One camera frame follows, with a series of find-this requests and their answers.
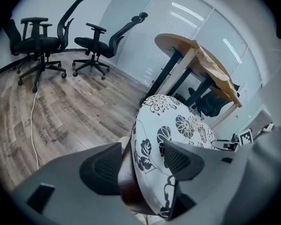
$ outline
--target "black office chair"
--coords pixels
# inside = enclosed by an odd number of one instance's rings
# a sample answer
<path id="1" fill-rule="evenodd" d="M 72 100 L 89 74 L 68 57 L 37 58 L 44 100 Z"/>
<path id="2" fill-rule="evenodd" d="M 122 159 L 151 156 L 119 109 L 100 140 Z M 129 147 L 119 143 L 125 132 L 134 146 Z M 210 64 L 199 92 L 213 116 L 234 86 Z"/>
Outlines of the black office chair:
<path id="1" fill-rule="evenodd" d="M 92 27 L 92 30 L 94 30 L 94 38 L 88 38 L 88 37 L 77 37 L 75 38 L 75 43 L 78 44 L 81 47 L 87 48 L 87 51 L 85 52 L 86 55 L 89 55 L 90 52 L 93 52 L 92 58 L 90 60 L 74 60 L 72 66 L 75 68 L 76 62 L 83 62 L 84 64 L 80 65 L 78 68 L 75 69 L 73 76 L 76 77 L 78 75 L 77 71 L 80 69 L 83 69 L 87 66 L 94 66 L 96 69 L 98 69 L 103 75 L 101 77 L 102 80 L 105 79 L 105 72 L 100 68 L 106 67 L 107 72 L 109 72 L 110 67 L 108 65 L 105 65 L 101 62 L 99 62 L 100 55 L 103 55 L 106 58 L 112 58 L 117 54 L 117 49 L 120 41 L 124 38 L 124 34 L 128 32 L 131 28 L 133 28 L 135 25 L 142 23 L 146 18 L 148 17 L 147 13 L 140 13 L 139 16 L 134 16 L 131 19 L 131 22 L 126 24 L 121 30 L 116 32 L 109 40 L 109 46 L 105 43 L 102 43 L 99 41 L 100 34 L 105 33 L 107 30 L 104 28 L 101 28 L 99 26 L 87 23 L 87 26 Z"/>
<path id="2" fill-rule="evenodd" d="M 37 92 L 38 80 L 41 76 L 41 73 L 44 72 L 46 69 L 63 72 L 61 77 L 66 78 L 67 76 L 66 70 L 61 68 L 61 62 L 49 61 L 49 56 L 51 53 L 54 52 L 60 53 L 67 47 L 69 26 L 73 18 L 67 23 L 67 25 L 65 25 L 65 23 L 82 1 L 83 0 L 76 0 L 76 2 L 63 15 L 57 26 L 58 37 L 55 38 L 41 36 L 39 34 L 40 23 L 48 21 L 48 18 L 32 17 L 32 18 L 24 18 L 21 20 L 21 23 L 24 24 L 24 32 L 23 32 L 24 34 L 26 34 L 28 23 L 32 23 L 33 27 L 32 27 L 31 37 L 20 41 L 21 36 L 19 37 L 18 34 L 17 40 L 19 42 L 13 46 L 13 51 L 15 53 L 22 53 L 22 54 L 28 54 L 28 53 L 40 54 L 41 57 L 40 57 L 40 62 L 37 63 L 35 67 L 33 67 L 32 69 L 30 69 L 29 71 L 25 72 L 20 76 L 18 82 L 19 86 L 23 84 L 22 78 L 37 71 L 37 75 L 35 77 L 34 85 L 32 88 L 32 91 L 34 93 Z"/>
<path id="3" fill-rule="evenodd" d="M 46 23 L 41 23 L 40 26 L 43 27 L 43 34 L 40 36 L 45 36 L 47 37 L 47 28 L 48 26 L 52 26 L 52 24 L 46 24 Z M 13 19 L 9 19 L 8 22 L 3 26 L 3 29 L 5 31 L 5 33 L 7 34 L 9 40 L 10 40 L 10 52 L 12 55 L 14 56 L 18 56 L 19 53 L 15 52 L 15 47 L 18 43 L 27 40 L 26 39 L 26 32 L 27 32 L 27 27 L 24 27 L 24 31 L 23 31 L 23 37 L 21 38 L 21 34 L 19 32 L 19 30 L 17 29 L 16 25 L 15 25 L 15 21 Z M 20 65 L 18 66 L 18 70 L 17 73 L 19 74 L 21 72 L 21 67 L 27 62 L 30 61 L 31 59 L 33 59 L 34 61 L 37 60 L 39 54 L 37 54 L 36 52 L 34 53 L 34 56 L 31 56 L 29 53 L 27 54 L 26 57 L 23 58 L 22 62 L 20 63 Z"/>
<path id="4" fill-rule="evenodd" d="M 240 86 L 234 84 L 234 88 L 236 91 L 238 91 Z M 188 89 L 188 92 L 190 95 L 192 95 L 195 90 L 192 88 Z M 205 116 L 208 117 L 216 117 L 219 115 L 221 109 L 231 101 L 228 101 L 226 99 L 221 98 L 220 96 L 214 94 L 212 91 L 204 95 L 202 98 L 199 98 L 195 105 L 192 106 L 192 109 L 197 108 L 199 114 L 203 113 Z"/>

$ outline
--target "table leg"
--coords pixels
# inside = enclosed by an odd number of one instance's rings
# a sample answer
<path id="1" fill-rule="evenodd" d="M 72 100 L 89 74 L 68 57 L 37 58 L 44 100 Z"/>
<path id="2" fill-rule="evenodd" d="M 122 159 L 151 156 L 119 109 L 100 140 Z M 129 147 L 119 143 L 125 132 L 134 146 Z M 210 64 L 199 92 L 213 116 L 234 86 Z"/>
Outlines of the table leg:
<path id="1" fill-rule="evenodd" d="M 167 93 L 167 96 L 172 96 L 173 93 L 180 87 L 180 85 L 185 81 L 185 79 L 188 77 L 189 74 L 191 74 L 192 70 L 187 67 L 185 72 L 182 74 L 182 76 L 178 79 L 178 81 L 174 84 L 174 86 L 170 89 L 170 91 Z"/>
<path id="2" fill-rule="evenodd" d="M 171 76 L 168 78 L 168 80 L 160 88 L 158 94 L 167 94 L 170 91 L 171 87 L 179 79 L 179 77 L 182 75 L 184 70 L 193 60 L 195 55 L 196 55 L 196 50 L 194 48 L 190 48 L 190 50 L 186 53 L 182 61 L 174 68 L 174 71 L 171 73 Z"/>
<path id="3" fill-rule="evenodd" d="M 161 86 L 161 84 L 163 83 L 163 81 L 166 79 L 166 77 L 169 75 L 169 73 L 171 72 L 171 70 L 173 69 L 173 67 L 176 65 L 176 63 L 179 61 L 179 59 L 182 57 L 182 54 L 175 50 L 174 54 L 172 55 L 171 59 L 169 60 L 169 62 L 167 63 L 167 65 L 165 65 L 163 71 L 160 73 L 160 75 L 158 76 L 158 78 L 156 79 L 155 83 L 153 84 L 153 86 L 150 88 L 149 92 L 146 94 L 145 97 L 143 97 L 140 100 L 140 105 L 143 103 L 143 101 L 145 101 L 148 97 L 154 95 L 156 93 L 156 91 L 159 89 L 159 87 Z"/>
<path id="4" fill-rule="evenodd" d="M 207 78 L 204 82 L 200 84 L 198 89 L 191 95 L 189 99 L 185 102 L 185 106 L 190 107 L 193 103 L 195 103 L 206 90 L 213 84 L 213 80 L 211 77 Z"/>

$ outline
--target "black and white floral pattern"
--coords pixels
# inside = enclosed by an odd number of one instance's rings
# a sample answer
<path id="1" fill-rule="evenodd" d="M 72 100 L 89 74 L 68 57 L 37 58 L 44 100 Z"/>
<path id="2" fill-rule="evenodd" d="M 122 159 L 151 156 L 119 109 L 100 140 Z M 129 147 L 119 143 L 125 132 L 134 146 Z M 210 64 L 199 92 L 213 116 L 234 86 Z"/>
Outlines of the black and white floral pattern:
<path id="1" fill-rule="evenodd" d="M 165 112 L 169 108 L 177 109 L 177 105 L 180 105 L 180 102 L 172 97 L 172 99 L 168 99 L 165 95 L 154 95 L 148 97 L 141 105 L 149 106 L 150 111 L 156 113 L 160 116 L 160 113 Z"/>
<path id="2" fill-rule="evenodd" d="M 142 194 L 156 214 L 169 219 L 175 190 L 164 162 L 164 141 L 214 149 L 214 139 L 211 129 L 175 98 L 154 95 L 143 102 L 133 125 L 133 162 Z"/>
<path id="3" fill-rule="evenodd" d="M 194 133 L 194 128 L 191 126 L 188 120 L 185 117 L 178 115 L 176 117 L 176 127 L 178 132 L 181 133 L 184 137 L 192 138 Z"/>
<path id="4" fill-rule="evenodd" d="M 159 145 L 159 151 L 160 155 L 164 156 L 164 141 L 171 141 L 171 131 L 169 127 L 163 126 L 161 129 L 157 132 L 157 142 Z"/>
<path id="5" fill-rule="evenodd" d="M 211 128 L 209 127 L 208 128 L 208 141 L 212 142 L 215 140 L 215 136 L 214 136 L 214 133 L 212 132 Z"/>
<path id="6" fill-rule="evenodd" d="M 174 103 L 174 104 L 176 104 L 177 106 L 179 106 L 181 103 L 177 100 L 177 99 L 175 99 L 174 97 L 170 97 L 170 100 Z"/>

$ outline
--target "cushion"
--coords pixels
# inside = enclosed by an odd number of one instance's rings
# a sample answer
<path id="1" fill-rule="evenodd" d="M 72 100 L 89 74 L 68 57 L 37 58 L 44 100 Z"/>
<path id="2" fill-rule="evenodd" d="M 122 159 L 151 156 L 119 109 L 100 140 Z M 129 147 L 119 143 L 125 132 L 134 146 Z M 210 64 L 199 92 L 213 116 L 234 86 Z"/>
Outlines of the cushion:
<path id="1" fill-rule="evenodd" d="M 135 118 L 131 148 L 135 175 L 144 199 L 155 214 L 169 218 L 175 178 L 164 163 L 163 141 L 215 149 L 212 130 L 173 97 L 148 97 Z"/>
<path id="2" fill-rule="evenodd" d="M 81 47 L 90 49 L 92 51 L 94 40 L 88 37 L 77 37 L 75 38 L 75 43 Z M 109 52 L 109 46 L 105 43 L 99 42 L 98 49 L 101 51 L 101 54 L 104 55 L 105 53 Z"/>
<path id="3" fill-rule="evenodd" d="M 58 38 L 54 37 L 40 37 L 40 45 L 42 52 L 53 52 L 60 46 Z M 30 37 L 14 46 L 16 53 L 33 53 L 35 50 L 35 40 Z"/>

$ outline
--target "white wall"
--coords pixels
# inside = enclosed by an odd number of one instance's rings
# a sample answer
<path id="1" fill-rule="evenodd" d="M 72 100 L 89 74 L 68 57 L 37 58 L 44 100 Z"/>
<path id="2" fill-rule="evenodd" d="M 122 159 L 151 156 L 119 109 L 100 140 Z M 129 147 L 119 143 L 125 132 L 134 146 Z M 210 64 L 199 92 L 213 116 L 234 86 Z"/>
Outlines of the white wall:
<path id="1" fill-rule="evenodd" d="M 57 25 L 64 13 L 76 0 L 21 0 L 13 10 L 13 19 L 19 32 L 22 34 L 24 25 L 21 19 L 25 17 L 47 17 L 48 23 L 53 26 L 48 28 L 48 36 L 57 36 Z M 111 0 L 85 0 L 72 14 L 74 18 L 69 30 L 69 44 L 67 48 L 81 48 L 75 42 L 75 37 L 92 37 L 93 31 L 86 23 L 99 24 Z M 0 33 L 0 68 L 22 57 L 13 56 L 9 50 L 9 39 L 2 30 Z"/>

